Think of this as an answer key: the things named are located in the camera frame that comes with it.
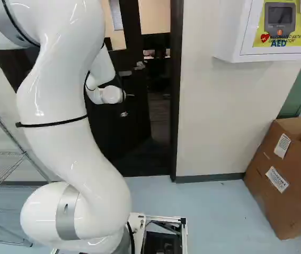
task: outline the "aed logo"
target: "aed logo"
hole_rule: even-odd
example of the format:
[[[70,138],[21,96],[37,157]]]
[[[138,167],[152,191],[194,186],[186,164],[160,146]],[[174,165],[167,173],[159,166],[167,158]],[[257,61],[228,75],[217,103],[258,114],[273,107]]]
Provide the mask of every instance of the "aed logo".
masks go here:
[[[287,40],[270,40],[272,42],[271,47],[285,47]]]

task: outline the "aed cabinet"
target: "aed cabinet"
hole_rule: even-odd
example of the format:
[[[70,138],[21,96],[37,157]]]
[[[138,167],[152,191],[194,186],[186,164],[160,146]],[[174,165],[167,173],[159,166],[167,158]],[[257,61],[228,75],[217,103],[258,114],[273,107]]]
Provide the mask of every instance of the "aed cabinet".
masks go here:
[[[301,60],[301,0],[219,0],[218,15],[216,58]]]

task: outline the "beige wall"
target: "beige wall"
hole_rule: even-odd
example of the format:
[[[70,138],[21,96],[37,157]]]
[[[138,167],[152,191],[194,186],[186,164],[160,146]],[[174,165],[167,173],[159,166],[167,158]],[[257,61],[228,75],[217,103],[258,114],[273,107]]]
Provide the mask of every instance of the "beige wall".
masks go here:
[[[244,172],[301,68],[213,58],[218,2],[184,1],[178,176]]]
[[[139,12],[142,34],[170,32],[170,0],[139,0]]]
[[[115,31],[109,0],[101,0],[105,13],[106,37],[110,37],[114,50],[125,49],[123,31]],[[171,1],[170,0],[139,0],[139,12],[142,34],[168,33],[171,30]]]

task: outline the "black cable tie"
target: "black cable tie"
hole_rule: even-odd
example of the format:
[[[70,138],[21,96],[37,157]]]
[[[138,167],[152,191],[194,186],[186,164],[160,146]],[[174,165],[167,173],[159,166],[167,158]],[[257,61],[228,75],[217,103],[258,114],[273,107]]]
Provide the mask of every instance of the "black cable tie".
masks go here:
[[[134,236],[133,236],[133,230],[131,229],[129,221],[127,221],[127,227],[128,227],[128,231],[129,231],[129,237],[130,237],[131,254],[136,254],[136,252],[135,252],[135,240],[134,240]]]
[[[21,122],[15,123],[15,126],[17,128],[41,128],[41,127],[49,127],[49,126],[57,126],[57,125],[62,125],[62,124],[67,124],[67,123],[73,123],[76,121],[83,120],[87,118],[88,115],[84,115],[78,118],[70,119],[70,120],[65,120],[65,121],[60,121],[60,122],[54,122],[54,123],[40,123],[40,124],[22,124]]]

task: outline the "white wall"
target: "white wall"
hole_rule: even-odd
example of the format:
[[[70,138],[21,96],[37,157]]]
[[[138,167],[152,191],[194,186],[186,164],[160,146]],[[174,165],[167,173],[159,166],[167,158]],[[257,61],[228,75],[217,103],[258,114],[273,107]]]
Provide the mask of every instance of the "white wall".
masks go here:
[[[244,172],[301,61],[234,64],[215,59],[218,1],[184,1],[183,16],[176,174]]]

